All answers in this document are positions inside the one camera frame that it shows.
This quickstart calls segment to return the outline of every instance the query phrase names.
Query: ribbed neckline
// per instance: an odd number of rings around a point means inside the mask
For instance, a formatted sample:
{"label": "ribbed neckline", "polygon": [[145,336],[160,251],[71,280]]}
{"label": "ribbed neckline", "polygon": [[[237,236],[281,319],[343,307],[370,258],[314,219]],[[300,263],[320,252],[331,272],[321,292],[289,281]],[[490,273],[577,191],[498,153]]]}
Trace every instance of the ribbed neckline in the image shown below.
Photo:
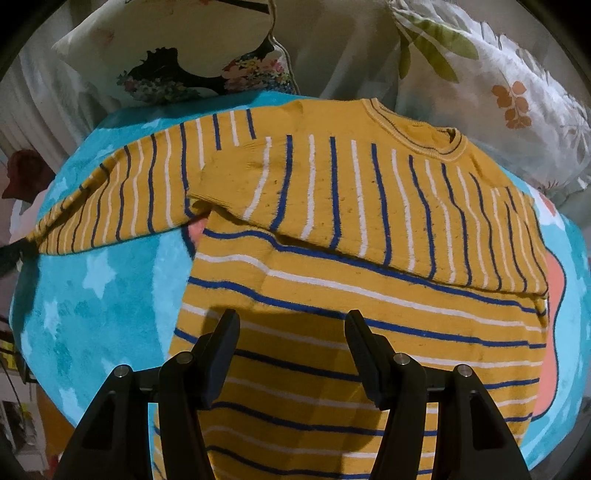
{"label": "ribbed neckline", "polygon": [[[456,128],[436,128],[425,122],[405,118],[386,108],[376,98],[364,99],[362,102],[374,121],[415,152],[452,161],[457,159],[466,148],[466,137]],[[412,134],[412,130],[417,128],[431,129],[432,132],[437,132],[438,135],[429,135],[429,137],[432,139],[439,137],[440,141],[425,145],[422,141],[414,138],[415,136]]]}

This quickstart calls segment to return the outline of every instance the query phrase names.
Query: yellow striped sweater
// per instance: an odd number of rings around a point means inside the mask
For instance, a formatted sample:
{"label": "yellow striped sweater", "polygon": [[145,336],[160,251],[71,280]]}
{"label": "yellow striped sweater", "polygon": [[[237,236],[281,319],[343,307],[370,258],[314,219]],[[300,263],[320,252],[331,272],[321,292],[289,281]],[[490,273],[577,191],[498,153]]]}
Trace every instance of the yellow striped sweater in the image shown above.
{"label": "yellow striped sweater", "polygon": [[[63,255],[211,211],[170,354],[226,308],[241,337],[200,413],[218,478],[369,478],[387,413],[343,333],[359,309],[424,365],[475,368],[517,439],[537,395],[547,314],[532,201],[454,129],[376,100],[297,100],[199,118],[129,144],[31,239]],[[430,406],[421,478],[431,473]],[[155,419],[156,478],[165,478]]]}

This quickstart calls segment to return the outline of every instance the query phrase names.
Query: white curtain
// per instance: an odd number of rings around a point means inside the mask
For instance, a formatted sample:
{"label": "white curtain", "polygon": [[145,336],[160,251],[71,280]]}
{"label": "white curtain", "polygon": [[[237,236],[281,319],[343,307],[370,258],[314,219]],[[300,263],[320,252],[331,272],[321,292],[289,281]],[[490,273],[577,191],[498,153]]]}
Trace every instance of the white curtain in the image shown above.
{"label": "white curtain", "polygon": [[28,40],[0,82],[0,150],[33,148],[57,171],[116,100],[52,52],[52,45],[105,0],[68,0]]}

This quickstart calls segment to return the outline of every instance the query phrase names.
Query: floral pillow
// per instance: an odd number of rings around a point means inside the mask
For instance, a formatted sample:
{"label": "floral pillow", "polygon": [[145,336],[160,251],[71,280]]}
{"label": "floral pillow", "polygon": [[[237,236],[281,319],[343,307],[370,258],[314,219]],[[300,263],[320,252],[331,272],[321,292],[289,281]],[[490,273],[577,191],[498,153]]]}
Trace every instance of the floral pillow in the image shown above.
{"label": "floral pillow", "polygon": [[527,51],[443,0],[389,0],[398,28],[395,111],[456,127],[552,197],[591,161],[587,110]]}
{"label": "floral pillow", "polygon": [[109,0],[53,49],[123,106],[297,93],[267,0]]}

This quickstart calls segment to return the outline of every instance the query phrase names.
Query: white stripe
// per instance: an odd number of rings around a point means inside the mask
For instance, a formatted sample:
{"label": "white stripe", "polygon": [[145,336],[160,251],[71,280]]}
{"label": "white stripe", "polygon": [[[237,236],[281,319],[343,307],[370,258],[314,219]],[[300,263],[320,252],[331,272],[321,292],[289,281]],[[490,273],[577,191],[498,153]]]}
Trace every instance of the white stripe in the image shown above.
{"label": "white stripe", "polygon": [[86,229],[88,228],[88,226],[90,225],[90,216],[91,216],[91,210],[92,208],[88,208],[88,215],[86,216],[86,223],[84,224],[84,229],[82,230],[82,236],[80,237],[80,249],[82,250],[82,248],[84,248],[84,240],[86,237]]}
{"label": "white stripe", "polygon": [[230,123],[232,124],[232,140],[234,140],[234,146],[240,145],[238,143],[238,132],[236,131],[236,119],[234,118],[234,110],[230,110]]}
{"label": "white stripe", "polygon": [[466,200],[466,207],[468,208],[468,212],[470,212],[470,215],[472,215],[472,218],[474,218],[474,221],[476,222],[476,251],[478,252],[478,261],[480,263],[480,269],[482,270],[482,274],[484,275],[484,280],[482,282],[482,287],[486,288],[488,286],[488,272],[486,271],[486,268],[484,266],[484,260],[482,259],[482,246],[480,244],[480,222],[478,221],[478,217],[476,216],[476,214],[474,213],[474,210],[472,210],[472,206],[470,205],[470,195],[468,194],[468,188],[466,186],[466,182],[464,181],[464,177],[462,176],[462,171],[460,169],[460,167],[456,167],[457,168],[457,176],[460,179],[460,183],[462,184],[462,189],[464,190],[464,198]]}
{"label": "white stripe", "polygon": [[[528,219],[527,208],[525,207],[525,200],[523,199],[524,196],[525,196],[525,194],[519,192],[519,199],[521,200],[521,206],[523,207],[523,213],[524,213],[524,216],[525,216],[525,224],[529,228],[530,227],[530,220]],[[540,246],[538,245],[538,242],[534,242],[533,239],[532,239],[532,243],[535,245],[535,250],[538,252],[538,255],[541,258],[545,258],[545,253],[542,252],[542,250],[540,249]]]}
{"label": "white stripe", "polygon": [[135,174],[133,180],[134,186],[134,217],[131,219],[131,236],[135,236],[135,222],[138,219],[138,204],[139,204],[139,194],[138,194],[138,177],[139,174],[142,173],[142,166],[144,165],[144,150],[142,149],[142,142],[141,140],[137,141],[138,148],[139,148],[139,167],[138,172]]}
{"label": "white stripe", "polygon": [[313,285],[313,286],[319,286],[319,287],[325,287],[325,288],[332,288],[334,290],[345,291],[348,293],[355,293],[355,294],[363,295],[365,297],[369,297],[369,298],[372,298],[375,300],[385,301],[387,303],[391,303],[393,305],[397,305],[400,307],[411,308],[411,309],[419,310],[422,312],[429,312],[429,313],[435,313],[435,314],[441,314],[441,315],[447,315],[447,316],[461,317],[461,318],[465,318],[465,319],[469,319],[469,320],[474,320],[478,323],[482,323],[483,325],[498,325],[498,326],[504,326],[504,327],[521,327],[521,328],[525,327],[526,330],[531,330],[534,332],[545,331],[545,329],[542,329],[541,327],[531,327],[531,326],[526,325],[524,322],[520,322],[517,320],[505,321],[505,320],[487,319],[484,317],[478,317],[478,316],[473,315],[468,312],[463,312],[461,310],[444,309],[444,308],[434,307],[431,305],[415,303],[413,301],[398,299],[396,297],[391,297],[389,295],[377,293],[377,292],[374,292],[371,290],[367,290],[365,288],[355,287],[352,285],[338,283],[338,282],[331,281],[331,280],[323,280],[321,278],[313,278],[313,277],[304,277],[302,275],[294,275],[294,274],[286,273],[286,272],[283,272],[280,270],[272,270],[269,267],[267,267],[263,262],[261,262],[259,259],[250,257],[248,255],[235,254],[235,255],[226,255],[224,257],[213,257],[211,255],[205,255],[200,252],[197,252],[196,258],[199,258],[200,260],[203,260],[203,261],[206,261],[209,263],[244,262],[244,263],[248,263],[249,265],[252,265],[253,267],[258,268],[259,270],[266,273],[267,276],[269,276],[269,277],[281,278],[282,280],[292,281],[292,282],[301,283],[301,284],[305,284],[305,285]]}
{"label": "white stripe", "polygon": [[537,291],[540,289],[540,280],[538,279],[538,276],[534,273],[534,269],[531,268],[530,261],[528,260],[527,255],[525,254],[525,246],[523,243],[523,229],[521,228],[521,219],[519,218],[518,215],[516,215],[515,217],[516,217],[517,227],[519,229],[519,244],[521,245],[521,255],[523,256],[523,260],[525,260],[525,264],[527,265],[527,269],[530,271],[530,275],[535,278],[535,289]]}
{"label": "white stripe", "polygon": [[170,218],[170,205],[171,205],[171,198],[170,198],[170,174],[168,172],[168,166],[170,164],[170,157],[172,155],[173,146],[170,144],[170,133],[168,132],[168,128],[164,131],[166,135],[166,160],[164,162],[164,184],[166,185],[166,222],[168,223],[169,228],[174,228],[173,220]]}
{"label": "white stripe", "polygon": [[355,172],[355,190],[357,192],[357,209],[359,211],[359,231],[361,232],[361,245],[359,256],[363,258],[368,249],[368,229],[365,223],[365,205],[363,202],[363,189],[361,187],[361,171],[357,157],[357,142],[351,140],[351,156],[353,157],[353,170]]}
{"label": "white stripe", "polygon": [[534,395],[533,397],[530,398],[518,398],[516,400],[505,400],[505,401],[500,401],[496,404],[497,407],[501,408],[501,407],[506,407],[507,405],[523,405],[525,403],[529,403],[531,401],[534,401],[538,398],[538,395]]}
{"label": "white stripe", "polygon": [[407,230],[407,241],[408,241],[408,268],[409,272],[414,271],[415,257],[414,257],[414,240],[413,240],[413,223],[410,216],[410,203],[406,191],[404,190],[404,184],[398,173],[398,164],[396,161],[396,150],[392,149],[392,169],[394,170],[394,176],[396,177],[396,183],[398,183],[398,190],[402,196],[402,203],[404,204],[404,222]]}
{"label": "white stripe", "polygon": [[495,211],[496,225],[499,228],[498,232],[499,232],[499,240],[501,240],[501,253],[503,254],[503,266],[505,267],[505,272],[507,273],[507,277],[509,277],[509,280],[511,280],[511,290],[515,290],[515,280],[513,279],[513,276],[509,272],[509,267],[507,266],[507,257],[506,257],[506,253],[505,253],[505,241],[503,240],[503,232],[505,230],[501,226],[501,221],[499,220],[499,212],[496,208],[496,195],[497,195],[496,189],[492,189],[491,190],[492,207]]}
{"label": "white stripe", "polygon": [[271,150],[272,139],[271,137],[266,138],[267,144],[265,146],[265,151],[262,155],[262,173],[261,178],[259,179],[259,183],[256,186],[254,197],[252,198],[251,204],[248,208],[244,211],[244,215],[242,216],[243,220],[249,220],[252,212],[255,211],[256,206],[261,201],[261,193],[263,188],[265,187],[265,182],[267,181],[267,177],[269,176],[269,152]]}
{"label": "white stripe", "polygon": [[324,449],[312,449],[312,448],[289,448],[284,447],[281,445],[275,445],[273,443],[263,442],[262,440],[258,440],[256,438],[250,437],[248,435],[244,435],[243,433],[237,432],[234,429],[229,427],[225,427],[222,425],[215,425],[213,427],[209,427],[207,430],[203,432],[203,436],[205,437],[210,432],[224,432],[234,435],[244,442],[248,442],[252,445],[256,445],[261,448],[265,448],[267,450],[272,450],[274,452],[281,452],[287,453],[289,455],[331,455],[331,456],[338,456],[338,457],[347,457],[347,458],[376,458],[378,455],[376,453],[365,453],[365,452],[347,452],[345,450],[324,450]]}
{"label": "white stripe", "polygon": [[456,266],[453,262],[453,245],[452,245],[452,229],[450,227],[449,221],[449,212],[447,210],[447,206],[445,203],[441,201],[439,194],[437,193],[437,188],[435,187],[435,180],[433,180],[433,176],[431,175],[431,167],[429,165],[429,160],[425,158],[425,171],[427,172],[427,176],[429,177],[429,183],[431,184],[431,191],[433,192],[433,196],[439,202],[441,209],[443,211],[443,217],[445,218],[445,234],[447,239],[447,260],[449,262],[449,270],[451,272],[449,276],[449,283],[453,283],[456,279]]}
{"label": "white stripe", "polygon": [[413,355],[413,358],[420,364],[444,365],[446,367],[455,367],[456,365],[466,364],[478,368],[508,368],[508,367],[539,367],[542,362],[530,362],[523,360],[518,362],[472,362],[464,360],[429,358],[426,356]]}
{"label": "white stripe", "polygon": [[109,189],[109,194],[107,196],[107,221],[105,223],[105,230],[103,231],[103,243],[107,243],[107,233],[109,232],[109,223],[111,222],[111,213],[113,212],[113,208],[111,206],[111,197],[113,195],[113,190],[115,190],[116,185],[119,183],[119,168],[121,166],[121,162],[117,162],[117,166],[115,167],[115,181],[111,185]]}
{"label": "white stripe", "polygon": [[195,120],[197,125],[197,140],[199,141],[199,169],[203,170],[205,166],[205,158],[203,155],[203,130],[201,129],[201,119]]}
{"label": "white stripe", "polygon": [[310,180],[308,181],[308,213],[306,217],[306,225],[302,230],[300,238],[306,240],[312,231],[314,226],[314,186],[316,184],[316,163],[314,161],[316,156],[316,146],[314,144],[314,135],[308,137],[308,146],[310,150],[310,156],[308,157],[308,163],[310,164]]}
{"label": "white stripe", "polygon": [[[188,303],[184,303],[181,305],[183,310],[187,312],[194,313],[201,317],[211,318],[214,320],[219,320],[220,316],[211,310],[201,309],[194,305],[189,305]],[[319,340],[316,337],[308,337],[304,335],[298,335],[296,333],[285,332],[283,330],[275,330],[269,327],[263,327],[262,325],[258,325],[256,323],[247,322],[245,320],[240,321],[240,328],[245,328],[247,330],[253,330],[255,332],[266,333],[267,335],[273,335],[278,338],[284,338],[285,340],[291,340],[294,342],[302,342],[308,345],[316,345],[322,346],[327,348],[333,348],[337,350],[345,350],[348,351],[349,347],[344,342],[331,342],[329,340]]]}
{"label": "white stripe", "polygon": [[[70,220],[74,220],[74,217],[75,217],[75,216],[76,216],[76,214],[72,215],[72,217],[70,218]],[[71,229],[72,229],[72,227],[74,226],[74,223],[75,223],[75,222],[73,222],[73,221],[70,221],[70,224],[68,225],[68,227],[67,227],[67,228],[66,228],[66,230],[64,231],[64,248],[63,248],[63,251],[64,251],[64,252],[66,251],[66,242],[68,241],[68,237],[69,237],[69,235],[70,235],[70,230],[71,230]]]}
{"label": "white stripe", "polygon": [[245,380],[243,378],[227,377],[226,383],[235,385],[241,385],[248,387],[259,392],[267,393],[277,398],[284,398],[286,400],[293,400],[298,403],[305,403],[308,405],[323,406],[323,407],[334,407],[334,408],[350,408],[353,410],[372,410],[378,411],[378,409],[372,403],[357,403],[349,401],[330,400],[328,398],[314,398],[306,397],[305,395],[298,395],[296,393],[284,392],[281,390],[275,390],[273,388],[266,387],[258,383]]}
{"label": "white stripe", "polygon": [[221,475],[221,476],[225,476],[228,480],[241,480],[237,476],[234,476],[231,473],[228,473],[225,470],[222,470],[221,468],[218,468],[215,465],[212,465],[212,471],[213,471],[213,473],[216,474],[216,478]]}

